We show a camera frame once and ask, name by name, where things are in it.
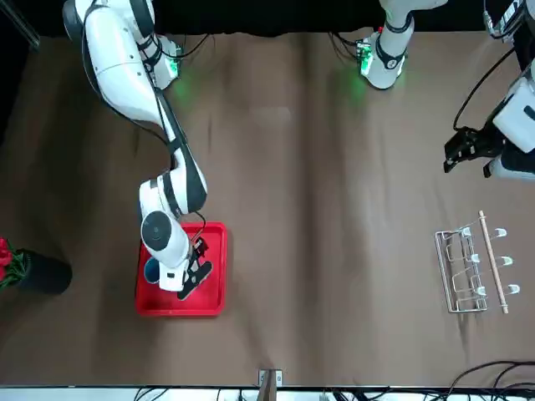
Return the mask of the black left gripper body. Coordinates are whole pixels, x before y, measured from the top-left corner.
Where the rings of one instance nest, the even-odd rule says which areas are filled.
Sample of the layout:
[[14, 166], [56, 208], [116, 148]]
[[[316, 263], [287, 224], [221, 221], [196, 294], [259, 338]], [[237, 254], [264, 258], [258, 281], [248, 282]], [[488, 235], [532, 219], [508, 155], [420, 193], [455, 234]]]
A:
[[496, 158], [503, 152], [507, 142], [508, 139], [494, 124], [486, 124], [476, 132], [473, 155], [475, 158]]

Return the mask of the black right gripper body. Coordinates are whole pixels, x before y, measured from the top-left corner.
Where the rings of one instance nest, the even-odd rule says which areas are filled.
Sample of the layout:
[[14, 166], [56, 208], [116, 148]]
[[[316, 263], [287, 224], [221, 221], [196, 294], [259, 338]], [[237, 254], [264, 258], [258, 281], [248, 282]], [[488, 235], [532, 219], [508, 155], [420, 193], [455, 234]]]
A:
[[204, 260], [207, 250], [208, 245], [202, 237], [199, 236], [191, 241], [187, 255], [186, 272], [210, 270], [210, 262]]

